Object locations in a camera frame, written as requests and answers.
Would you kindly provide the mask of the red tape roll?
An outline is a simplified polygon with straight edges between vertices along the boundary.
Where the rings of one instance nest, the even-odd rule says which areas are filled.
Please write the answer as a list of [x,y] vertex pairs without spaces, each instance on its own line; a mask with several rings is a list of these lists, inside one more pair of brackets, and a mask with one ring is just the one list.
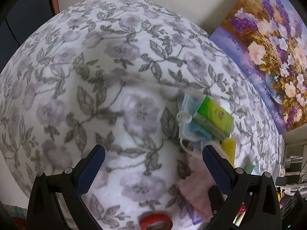
[[171,230],[173,222],[166,214],[151,214],[140,221],[141,230]]

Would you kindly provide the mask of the flower still-life painting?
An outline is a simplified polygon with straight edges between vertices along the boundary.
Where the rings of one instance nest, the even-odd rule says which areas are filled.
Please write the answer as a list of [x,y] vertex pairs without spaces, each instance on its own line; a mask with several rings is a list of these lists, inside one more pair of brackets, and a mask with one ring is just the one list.
[[253,84],[280,134],[306,123],[306,9],[299,0],[239,0],[210,39]]

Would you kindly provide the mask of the floral grey white blanket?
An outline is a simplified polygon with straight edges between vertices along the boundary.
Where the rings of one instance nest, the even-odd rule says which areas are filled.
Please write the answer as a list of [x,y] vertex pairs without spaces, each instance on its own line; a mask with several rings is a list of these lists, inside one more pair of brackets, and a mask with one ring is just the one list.
[[235,164],[273,172],[284,141],[256,89],[188,19],[148,0],[85,0],[32,33],[1,72],[1,153],[30,195],[106,149],[84,202],[104,229],[139,229],[166,213],[196,229],[177,183],[194,170],[176,115],[184,94],[210,96],[234,117]]

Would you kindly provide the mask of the green tissue pack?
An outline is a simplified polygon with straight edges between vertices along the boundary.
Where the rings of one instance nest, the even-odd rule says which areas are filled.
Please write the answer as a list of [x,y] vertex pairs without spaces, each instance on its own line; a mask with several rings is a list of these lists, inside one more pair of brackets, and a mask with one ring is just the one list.
[[234,117],[209,97],[204,98],[192,118],[220,141],[233,131]]

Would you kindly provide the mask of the pink fluffy cloth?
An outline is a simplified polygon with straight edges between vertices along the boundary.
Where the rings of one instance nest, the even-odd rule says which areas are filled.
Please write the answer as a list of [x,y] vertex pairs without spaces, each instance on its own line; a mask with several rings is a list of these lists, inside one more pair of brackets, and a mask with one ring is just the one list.
[[216,183],[203,160],[189,154],[187,157],[191,174],[178,181],[177,186],[200,217],[208,222],[213,217],[208,192]]

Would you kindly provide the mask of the teal white shallow box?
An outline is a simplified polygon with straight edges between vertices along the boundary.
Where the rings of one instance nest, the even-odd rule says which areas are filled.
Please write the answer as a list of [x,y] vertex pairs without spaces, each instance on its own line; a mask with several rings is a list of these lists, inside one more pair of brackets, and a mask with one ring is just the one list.
[[252,174],[252,175],[257,175],[257,176],[261,175],[261,172],[259,171],[257,165],[246,164],[244,167],[244,171],[247,174]]

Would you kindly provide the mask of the blue face mask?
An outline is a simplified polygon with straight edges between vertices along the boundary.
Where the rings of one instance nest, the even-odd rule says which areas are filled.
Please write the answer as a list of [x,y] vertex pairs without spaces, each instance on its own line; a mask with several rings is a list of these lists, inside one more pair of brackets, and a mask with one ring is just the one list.
[[180,146],[189,155],[201,155],[205,145],[213,138],[211,133],[193,119],[193,115],[202,101],[184,94],[178,98],[177,102],[179,110],[176,120]]

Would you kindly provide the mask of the yellow sponge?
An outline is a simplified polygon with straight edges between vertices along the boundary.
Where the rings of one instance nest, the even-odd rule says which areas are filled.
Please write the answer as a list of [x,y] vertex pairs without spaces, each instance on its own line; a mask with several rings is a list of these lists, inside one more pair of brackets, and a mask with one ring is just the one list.
[[229,157],[230,164],[234,167],[235,166],[235,151],[236,151],[236,139],[234,138],[227,138],[221,143],[223,151]]

